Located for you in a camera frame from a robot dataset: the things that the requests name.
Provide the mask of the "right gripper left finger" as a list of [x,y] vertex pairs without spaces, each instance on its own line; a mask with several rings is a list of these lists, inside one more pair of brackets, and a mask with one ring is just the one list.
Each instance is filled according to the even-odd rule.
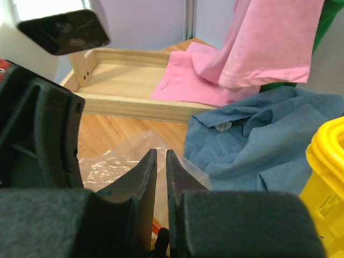
[[74,257],[87,189],[3,189],[1,257]]

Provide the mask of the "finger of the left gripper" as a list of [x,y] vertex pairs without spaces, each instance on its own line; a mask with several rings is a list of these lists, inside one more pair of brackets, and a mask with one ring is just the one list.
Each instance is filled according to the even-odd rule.
[[18,29],[51,55],[67,55],[110,43],[98,15],[77,10],[21,21]]

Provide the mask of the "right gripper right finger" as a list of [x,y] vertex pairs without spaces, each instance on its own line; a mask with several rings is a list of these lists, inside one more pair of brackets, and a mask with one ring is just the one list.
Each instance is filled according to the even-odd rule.
[[167,151],[171,257],[325,257],[304,203],[286,192],[211,191]]

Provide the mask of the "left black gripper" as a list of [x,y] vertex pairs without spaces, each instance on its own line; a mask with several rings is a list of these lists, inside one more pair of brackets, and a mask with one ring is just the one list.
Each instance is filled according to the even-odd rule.
[[1,188],[82,188],[84,105],[70,90],[10,63],[1,80]]

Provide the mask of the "clear zip top bag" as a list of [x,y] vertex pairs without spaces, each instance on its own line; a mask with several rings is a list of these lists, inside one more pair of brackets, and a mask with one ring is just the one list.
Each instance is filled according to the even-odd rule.
[[159,230],[151,250],[153,210],[157,181],[157,150],[150,149],[132,169],[100,191],[91,193],[83,210],[73,250],[74,257],[149,257],[153,253],[188,255],[188,243],[198,233],[187,227],[189,194],[208,188],[189,173],[173,150],[167,151],[169,228]]

